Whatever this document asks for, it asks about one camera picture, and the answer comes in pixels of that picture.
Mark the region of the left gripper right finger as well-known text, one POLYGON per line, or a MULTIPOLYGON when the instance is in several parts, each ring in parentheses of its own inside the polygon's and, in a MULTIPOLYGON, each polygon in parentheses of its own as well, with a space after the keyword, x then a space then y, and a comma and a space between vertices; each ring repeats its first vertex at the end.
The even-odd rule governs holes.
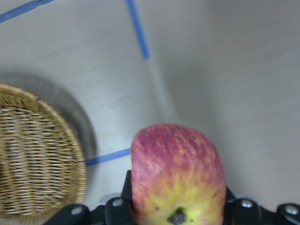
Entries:
POLYGON ((300 206, 284 203, 270 211, 248 198, 237 198, 226 189, 225 225, 298 225, 300 206))

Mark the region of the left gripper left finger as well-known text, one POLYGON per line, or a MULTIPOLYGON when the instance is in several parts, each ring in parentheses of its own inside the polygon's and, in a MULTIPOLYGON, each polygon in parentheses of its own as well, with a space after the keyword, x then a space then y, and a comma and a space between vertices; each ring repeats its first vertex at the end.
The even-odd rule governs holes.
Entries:
POLYGON ((128 170, 120 197, 90 211, 83 204, 70 204, 48 220, 49 225, 134 225, 131 171, 128 170))

